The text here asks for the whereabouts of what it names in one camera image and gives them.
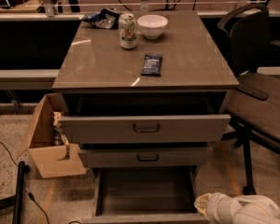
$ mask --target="bowl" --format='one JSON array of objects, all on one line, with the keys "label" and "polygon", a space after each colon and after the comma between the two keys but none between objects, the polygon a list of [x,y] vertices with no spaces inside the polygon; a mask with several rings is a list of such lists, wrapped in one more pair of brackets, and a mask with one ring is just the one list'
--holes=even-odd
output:
[{"label": "bowl", "polygon": [[145,15],[137,23],[140,33],[147,39],[157,39],[164,33],[168,20],[160,15]]}]

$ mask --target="cardboard box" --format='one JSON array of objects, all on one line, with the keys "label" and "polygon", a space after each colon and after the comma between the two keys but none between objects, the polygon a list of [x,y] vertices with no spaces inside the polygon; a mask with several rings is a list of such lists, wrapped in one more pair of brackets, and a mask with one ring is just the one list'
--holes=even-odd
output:
[{"label": "cardboard box", "polygon": [[84,175],[86,169],[77,154],[77,144],[53,145],[54,111],[62,112],[58,96],[47,94],[35,108],[19,155],[28,148],[43,178]]}]

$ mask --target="soda can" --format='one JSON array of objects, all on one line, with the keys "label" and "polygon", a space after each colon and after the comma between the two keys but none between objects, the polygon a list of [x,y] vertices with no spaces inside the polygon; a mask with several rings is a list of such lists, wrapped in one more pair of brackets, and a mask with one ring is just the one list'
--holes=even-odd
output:
[{"label": "soda can", "polygon": [[132,13],[122,13],[119,17],[119,40],[122,48],[133,49],[137,46],[136,20]]}]

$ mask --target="brown tabletop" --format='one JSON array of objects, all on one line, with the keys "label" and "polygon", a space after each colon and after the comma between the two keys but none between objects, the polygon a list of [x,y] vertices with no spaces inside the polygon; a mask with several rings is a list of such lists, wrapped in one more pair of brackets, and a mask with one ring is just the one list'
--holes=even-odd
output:
[{"label": "brown tabletop", "polygon": [[[195,11],[155,12],[169,24],[156,40],[137,32],[137,47],[123,49],[117,29],[82,22],[53,89],[80,91],[227,91],[238,82]],[[145,54],[162,54],[161,76],[141,76]]]}]

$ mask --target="open drawer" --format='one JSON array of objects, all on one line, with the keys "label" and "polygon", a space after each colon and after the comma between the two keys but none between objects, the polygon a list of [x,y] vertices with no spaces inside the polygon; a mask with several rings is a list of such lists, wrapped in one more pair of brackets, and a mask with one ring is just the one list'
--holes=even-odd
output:
[{"label": "open drawer", "polygon": [[80,145],[85,168],[199,166],[212,148],[205,143]]},{"label": "open drawer", "polygon": [[188,167],[106,168],[85,223],[208,223],[196,212]]},{"label": "open drawer", "polygon": [[122,144],[219,141],[229,115],[70,117],[61,119],[71,143]]}]

